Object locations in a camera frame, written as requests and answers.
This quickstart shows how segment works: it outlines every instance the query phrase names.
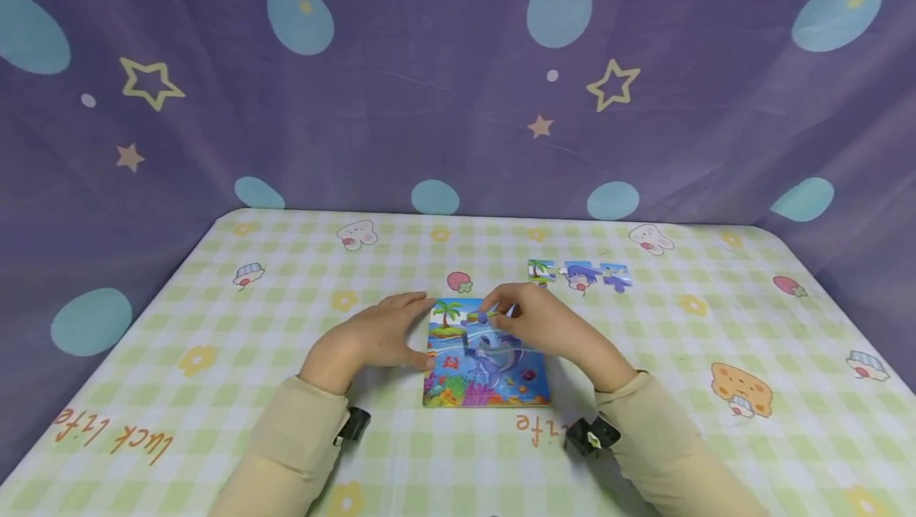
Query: cartoon bunny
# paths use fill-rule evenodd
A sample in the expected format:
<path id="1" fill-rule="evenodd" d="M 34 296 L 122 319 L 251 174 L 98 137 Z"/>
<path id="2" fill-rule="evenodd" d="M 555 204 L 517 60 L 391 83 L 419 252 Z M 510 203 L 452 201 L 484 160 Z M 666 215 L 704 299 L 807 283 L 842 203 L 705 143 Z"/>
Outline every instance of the cartoon bunny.
<path id="1" fill-rule="evenodd" d="M 349 223 L 346 227 L 339 229 L 337 238 L 341 239 L 343 247 L 348 251 L 359 251 L 362 245 L 374 245 L 378 242 L 378 235 L 375 234 L 373 223 L 370 220 Z"/>
<path id="2" fill-rule="evenodd" d="M 674 243 L 667 236 L 664 236 L 661 230 L 655 225 L 640 225 L 631 230 L 629 239 L 645 248 L 656 257 L 661 257 L 665 251 L 674 248 Z"/>

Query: wrist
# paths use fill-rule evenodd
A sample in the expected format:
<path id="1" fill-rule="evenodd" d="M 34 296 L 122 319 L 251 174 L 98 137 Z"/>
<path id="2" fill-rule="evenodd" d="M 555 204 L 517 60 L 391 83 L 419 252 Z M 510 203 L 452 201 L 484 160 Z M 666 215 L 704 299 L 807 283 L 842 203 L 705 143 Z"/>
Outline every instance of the wrist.
<path id="1" fill-rule="evenodd" d="M 632 382 L 638 372 L 610 340 L 601 332 L 596 334 L 596 339 L 574 363 L 592 381 L 596 391 L 613 393 Z"/>
<path id="2" fill-rule="evenodd" d="M 355 342 L 331 331 L 309 350 L 299 370 L 299 378 L 319 390 L 344 395 L 362 366 Z"/>

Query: loose puzzle pieces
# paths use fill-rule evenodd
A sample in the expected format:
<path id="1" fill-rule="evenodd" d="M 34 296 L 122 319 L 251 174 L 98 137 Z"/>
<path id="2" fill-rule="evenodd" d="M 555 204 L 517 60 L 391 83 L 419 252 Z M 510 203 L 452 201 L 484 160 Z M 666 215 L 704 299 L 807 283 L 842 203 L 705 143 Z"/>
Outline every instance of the loose puzzle pieces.
<path id="1" fill-rule="evenodd" d="M 557 274 L 566 278 L 568 288 L 578 290 L 585 295 L 585 290 L 600 282 L 613 286 L 617 293 L 624 293 L 627 287 L 633 286 L 627 265 L 602 262 L 597 267 L 591 260 L 566 260 L 558 270 L 553 260 L 530 258 L 528 262 L 528 279 L 541 288 L 557 280 Z"/>

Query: checkered tablecloth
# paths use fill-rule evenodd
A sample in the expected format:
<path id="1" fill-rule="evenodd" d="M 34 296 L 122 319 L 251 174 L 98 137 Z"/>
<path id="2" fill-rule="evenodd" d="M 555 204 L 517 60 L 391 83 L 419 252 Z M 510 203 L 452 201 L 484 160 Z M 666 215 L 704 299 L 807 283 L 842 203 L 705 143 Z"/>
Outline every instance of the checkered tablecloth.
<path id="1" fill-rule="evenodd" d="M 528 259 L 627 265 L 624 293 L 549 288 L 667 385 L 773 515 L 913 515 L 916 398 L 789 248 L 752 227 L 636 227 L 235 211 L 2 485 L 0 515 L 205 515 L 323 332 L 390 293 L 456 296 L 454 271 L 481 297 L 525 281 Z M 351 400 L 371 425 L 312 513 L 652 515 L 612 458 L 565 451 L 592 393 L 572 365 L 548 369 L 553 407 L 529 410 L 424 409 L 422 374 L 362 373 Z M 766 409 L 716 392 L 742 372 Z"/>

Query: sleeve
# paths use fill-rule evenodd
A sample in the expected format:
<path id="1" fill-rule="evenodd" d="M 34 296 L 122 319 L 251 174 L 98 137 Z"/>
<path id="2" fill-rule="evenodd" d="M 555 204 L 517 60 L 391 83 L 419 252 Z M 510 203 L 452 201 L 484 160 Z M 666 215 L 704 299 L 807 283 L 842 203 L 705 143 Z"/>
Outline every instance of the sleeve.
<path id="1" fill-rule="evenodd" d="M 596 392 L 596 401 L 620 432 L 611 449 L 621 473 L 664 517 L 769 515 L 650 373 L 614 393 Z"/>
<path id="2" fill-rule="evenodd" d="M 211 517 L 302 517 L 318 497 L 349 414 L 344 396 L 299 378 L 284 380 L 248 437 L 242 459 L 212 505 Z"/>

